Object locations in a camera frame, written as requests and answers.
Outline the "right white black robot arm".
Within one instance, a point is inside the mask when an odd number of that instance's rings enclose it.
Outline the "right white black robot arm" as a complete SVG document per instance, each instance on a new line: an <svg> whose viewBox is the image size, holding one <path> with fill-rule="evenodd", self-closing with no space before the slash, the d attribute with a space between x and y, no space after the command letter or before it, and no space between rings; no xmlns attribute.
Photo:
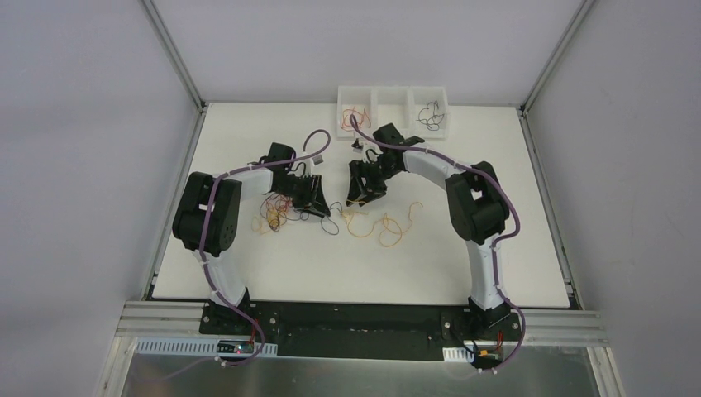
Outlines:
<svg viewBox="0 0 701 397"><path fill-rule="evenodd" d="M352 160L347 205L363 206L387 193L387 182L401 172L423 177L446 193L451 226L465 241L470 259L468 298L470 331L488 339L499 332L512 310L503 288L499 243L507 238L513 205L493 166L486 161L463 165L427 146L418 136L403 136L390 123L370 141L378 146L372 160Z"/></svg>

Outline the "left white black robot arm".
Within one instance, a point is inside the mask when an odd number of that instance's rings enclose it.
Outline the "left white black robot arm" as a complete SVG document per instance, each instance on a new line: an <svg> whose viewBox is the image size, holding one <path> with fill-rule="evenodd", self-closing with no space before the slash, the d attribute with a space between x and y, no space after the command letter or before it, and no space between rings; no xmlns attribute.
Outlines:
<svg viewBox="0 0 701 397"><path fill-rule="evenodd" d="M281 143L271 144L259 161L218 177L203 172L189 175L173 220L172 233L191 251L203 268L211 290L208 317L232 334L246 332L254 319L245 281L232 265L224 263L239 223L241 203L256 195L280 194L294 210L318 218L331 211L322 191L322 177L308 167L293 172L296 152Z"/></svg>

